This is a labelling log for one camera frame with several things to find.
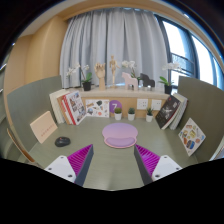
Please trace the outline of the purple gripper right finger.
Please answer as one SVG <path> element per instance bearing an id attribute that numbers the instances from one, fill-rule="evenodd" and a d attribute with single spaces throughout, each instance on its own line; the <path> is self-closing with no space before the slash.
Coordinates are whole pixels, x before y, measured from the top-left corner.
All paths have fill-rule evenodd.
<path id="1" fill-rule="evenodd" d="M 158 156 L 137 144 L 134 145 L 134 156 L 145 185 L 182 169 L 168 155 Z"/>

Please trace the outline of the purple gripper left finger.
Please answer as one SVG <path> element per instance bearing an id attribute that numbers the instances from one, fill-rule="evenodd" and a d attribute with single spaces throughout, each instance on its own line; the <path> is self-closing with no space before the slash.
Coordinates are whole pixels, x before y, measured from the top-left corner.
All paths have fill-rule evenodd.
<path id="1" fill-rule="evenodd" d="M 60 155 L 45 168 L 45 171 L 82 186 L 85 182 L 93 154 L 93 145 L 90 144 L 68 157 Z"/>

